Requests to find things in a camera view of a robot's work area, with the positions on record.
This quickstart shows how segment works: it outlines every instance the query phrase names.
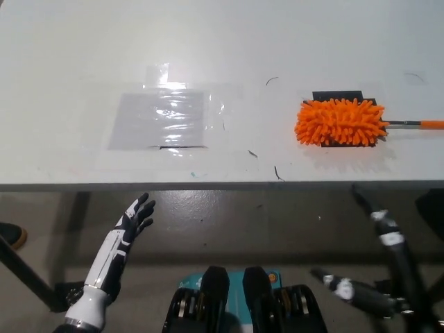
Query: white table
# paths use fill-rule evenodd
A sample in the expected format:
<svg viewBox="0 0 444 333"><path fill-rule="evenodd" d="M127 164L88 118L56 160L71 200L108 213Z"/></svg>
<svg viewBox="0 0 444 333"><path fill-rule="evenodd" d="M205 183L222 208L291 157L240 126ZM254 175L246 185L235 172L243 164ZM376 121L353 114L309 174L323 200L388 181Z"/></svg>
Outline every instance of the white table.
<svg viewBox="0 0 444 333"><path fill-rule="evenodd" d="M444 131L319 148L293 127L323 90L362 90L386 119L444 119L443 17L440 0L5 0L0 190L442 182ZM121 97L162 63L226 105L205 113L207 148L111 149Z"/></svg>

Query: robotic hand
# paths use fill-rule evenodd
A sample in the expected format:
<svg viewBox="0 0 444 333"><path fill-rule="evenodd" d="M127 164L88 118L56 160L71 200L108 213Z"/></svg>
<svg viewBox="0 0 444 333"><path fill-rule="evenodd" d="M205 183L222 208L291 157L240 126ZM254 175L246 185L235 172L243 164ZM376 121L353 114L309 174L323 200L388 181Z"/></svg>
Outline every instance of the robotic hand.
<svg viewBox="0 0 444 333"><path fill-rule="evenodd" d="M119 295L120 279L131 246L142 230L153 223L148 217L154 211L155 201L145 204L147 200L145 193L132 203L108 233L89 270L82 297L68 309L65 324L54 333L102 332L106 307Z"/></svg>

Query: orange microfiber duster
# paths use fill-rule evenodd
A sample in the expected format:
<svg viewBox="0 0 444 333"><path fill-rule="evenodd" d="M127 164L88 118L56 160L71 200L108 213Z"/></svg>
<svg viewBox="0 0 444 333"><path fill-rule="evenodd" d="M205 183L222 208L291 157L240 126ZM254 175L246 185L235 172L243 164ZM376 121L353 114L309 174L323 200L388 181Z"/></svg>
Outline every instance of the orange microfiber duster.
<svg viewBox="0 0 444 333"><path fill-rule="evenodd" d="M383 106L367 100L305 101L294 131L301 144L368 146L387 135L384 127L389 123L381 120L383 111Z"/></svg>

